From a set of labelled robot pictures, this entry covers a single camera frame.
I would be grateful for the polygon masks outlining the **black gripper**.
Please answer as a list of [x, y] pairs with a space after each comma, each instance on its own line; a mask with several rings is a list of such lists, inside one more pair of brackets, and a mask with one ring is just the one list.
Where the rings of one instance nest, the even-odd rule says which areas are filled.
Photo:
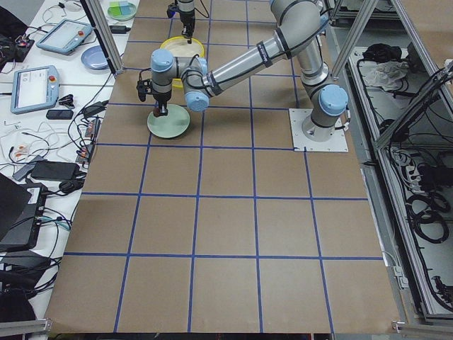
[[167, 103], [171, 100], [172, 85], [161, 86], [158, 84], [152, 85], [152, 95], [157, 102], [160, 110], [160, 115], [167, 115]]
[[188, 44], [192, 43], [192, 36], [195, 30], [195, 11], [180, 11], [180, 21], [183, 24], [182, 35]]

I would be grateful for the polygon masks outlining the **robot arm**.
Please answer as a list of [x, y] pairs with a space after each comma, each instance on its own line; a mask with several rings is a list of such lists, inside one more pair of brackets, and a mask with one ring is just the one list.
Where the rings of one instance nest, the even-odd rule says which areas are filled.
[[180, 21], [183, 24], [181, 35], [192, 43], [195, 30], [195, 3], [193, 0], [180, 0], [176, 2]]
[[271, 1], [270, 10], [277, 21], [272, 36], [211, 71], [199, 57], [175, 57], [165, 49], [153, 51], [151, 78], [137, 83], [139, 99], [143, 101], [148, 95], [153, 96], [159, 112], [165, 115], [171, 100], [172, 81], [180, 79], [187, 107], [204, 111], [212, 97], [280, 60], [296, 57], [302, 71], [302, 84], [313, 105], [306, 125], [323, 130], [334, 128], [348, 105], [348, 95], [331, 82], [328, 65], [317, 44], [316, 36], [328, 24], [328, 15], [321, 14], [313, 1]]

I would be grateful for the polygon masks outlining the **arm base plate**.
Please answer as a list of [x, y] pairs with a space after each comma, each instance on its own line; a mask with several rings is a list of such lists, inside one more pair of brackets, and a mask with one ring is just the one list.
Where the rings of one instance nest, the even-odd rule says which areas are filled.
[[333, 127], [319, 127], [311, 121], [312, 109], [289, 109], [292, 144], [296, 152], [348, 152], [345, 131], [337, 118]]

